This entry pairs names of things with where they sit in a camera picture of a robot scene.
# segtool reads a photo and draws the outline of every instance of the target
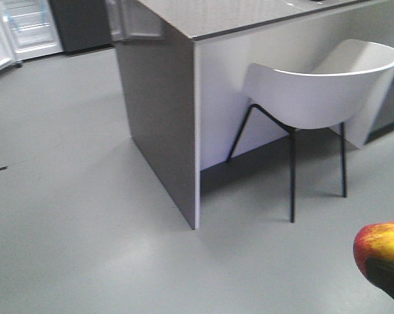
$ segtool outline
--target chair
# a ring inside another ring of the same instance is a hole
[[[347,39],[311,72],[294,73],[252,63],[243,92],[252,100],[226,159],[230,161],[253,109],[290,137],[290,221],[295,221],[295,131],[340,126],[342,195],[347,197],[344,122],[357,113],[382,73],[394,67],[394,48]]]

